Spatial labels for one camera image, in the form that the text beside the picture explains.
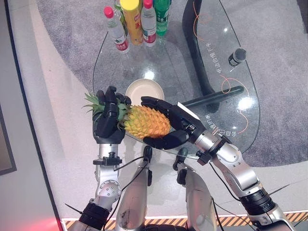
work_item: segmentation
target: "beige plate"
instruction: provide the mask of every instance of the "beige plate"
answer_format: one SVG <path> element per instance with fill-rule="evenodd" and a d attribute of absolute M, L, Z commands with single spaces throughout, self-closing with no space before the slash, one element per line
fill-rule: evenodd
<path fill-rule="evenodd" d="M 151 96 L 161 100 L 165 99 L 163 89 L 153 80 L 141 78 L 132 82 L 125 95 L 130 97 L 132 105 L 141 105 L 141 96 Z"/>

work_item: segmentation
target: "glass table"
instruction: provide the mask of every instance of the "glass table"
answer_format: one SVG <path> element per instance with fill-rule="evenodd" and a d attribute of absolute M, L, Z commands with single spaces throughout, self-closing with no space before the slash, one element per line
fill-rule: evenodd
<path fill-rule="evenodd" d="M 229 64 L 240 44 L 221 2 L 176 0 L 170 12 L 168 32 L 153 47 L 130 43 L 122 54 L 106 35 L 94 68 L 94 92 L 113 85 L 124 94 L 133 81 L 152 79 L 167 102 L 183 103 L 206 129 L 218 129 L 245 152 L 258 132 L 259 103 L 246 61 Z M 198 158 L 194 145 L 183 146 L 189 158 Z"/>

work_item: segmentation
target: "yellow bottle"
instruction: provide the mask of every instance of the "yellow bottle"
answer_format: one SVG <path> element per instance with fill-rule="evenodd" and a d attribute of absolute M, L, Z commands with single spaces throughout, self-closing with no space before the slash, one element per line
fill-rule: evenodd
<path fill-rule="evenodd" d="M 120 0 L 120 4 L 127 23 L 131 43 L 134 45 L 142 44 L 143 37 L 139 0 Z"/>

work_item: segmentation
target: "pineapple crown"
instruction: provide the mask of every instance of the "pineapple crown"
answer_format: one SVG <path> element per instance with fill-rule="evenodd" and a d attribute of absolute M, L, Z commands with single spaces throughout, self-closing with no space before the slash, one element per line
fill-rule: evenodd
<path fill-rule="evenodd" d="M 86 98 L 85 100 L 90 101 L 92 104 L 87 104 L 84 105 L 84 107 L 91 107 L 90 110 L 87 112 L 93 111 L 93 116 L 96 114 L 100 114 L 96 120 L 101 117 L 101 115 L 104 112 L 105 105 L 102 105 L 99 103 L 99 100 L 96 95 L 93 95 L 89 92 L 89 94 L 85 93 Z M 126 105 L 125 103 L 121 103 L 121 101 L 117 98 L 117 106 L 119 108 L 119 116 L 117 117 L 118 121 L 123 121 L 125 119 L 125 115 L 129 112 L 130 110 L 130 105 Z"/>

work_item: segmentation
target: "pineapple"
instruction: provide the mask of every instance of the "pineapple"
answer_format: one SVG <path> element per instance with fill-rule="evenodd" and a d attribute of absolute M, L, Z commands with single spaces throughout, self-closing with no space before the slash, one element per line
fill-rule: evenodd
<path fill-rule="evenodd" d="M 86 100 L 92 103 L 85 106 L 92 107 L 90 111 L 93 111 L 93 115 L 101 114 L 105 106 L 99 104 L 98 98 L 95 95 L 91 93 L 85 95 Z M 149 107 L 126 105 L 121 103 L 119 99 L 117 100 L 119 126 L 123 127 L 133 136 L 139 139 L 144 137 L 161 138 L 169 133 L 170 122 L 164 114 Z"/>

